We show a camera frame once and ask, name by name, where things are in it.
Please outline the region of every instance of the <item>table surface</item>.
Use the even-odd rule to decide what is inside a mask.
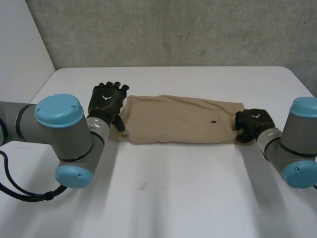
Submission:
[[[283,129],[297,97],[311,96],[283,67],[68,68],[56,71],[32,103],[58,93],[88,107],[100,82],[134,95],[176,95],[266,109]],[[57,188],[51,147],[3,146],[13,178],[44,193]],[[0,180],[9,186],[0,168]],[[317,191],[288,187],[256,145],[108,141],[93,183],[49,202],[0,194],[3,238],[315,238]]]

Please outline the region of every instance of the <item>gray wall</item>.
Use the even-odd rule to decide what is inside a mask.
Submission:
[[[317,95],[317,0],[26,0],[56,69],[280,65]]]

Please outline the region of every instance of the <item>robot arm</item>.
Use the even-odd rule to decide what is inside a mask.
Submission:
[[[103,152],[109,126],[124,131],[119,116],[128,86],[116,82],[93,90],[88,117],[78,99],[68,94],[35,104],[0,102],[0,146],[11,141],[49,144],[59,159],[56,180],[84,188],[92,180]]]
[[[284,131],[275,128],[265,110],[251,109],[236,115],[238,138],[257,144],[282,179],[291,187],[308,188],[317,183],[317,99],[298,98],[293,102]]]

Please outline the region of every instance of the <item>black cable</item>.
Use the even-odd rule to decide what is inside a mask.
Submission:
[[[16,182],[13,180],[13,178],[10,175],[8,156],[6,155],[5,152],[1,150],[0,150],[0,155],[3,156],[5,175],[7,176],[8,180],[16,189],[18,189],[19,191],[23,192],[26,195],[16,193],[10,190],[9,188],[7,188],[6,186],[4,186],[2,183],[0,183],[0,191],[4,192],[5,194],[25,202],[40,202],[45,200],[46,201],[52,200],[54,197],[60,195],[62,192],[64,192],[67,189],[67,187],[61,185],[56,190],[47,192],[45,194],[31,193],[22,189],[19,185],[16,184]]]

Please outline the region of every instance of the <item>beige cloth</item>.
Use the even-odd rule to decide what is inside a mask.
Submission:
[[[126,131],[120,139],[133,144],[155,142],[233,142],[235,114],[241,103],[161,95],[129,96],[121,110]]]

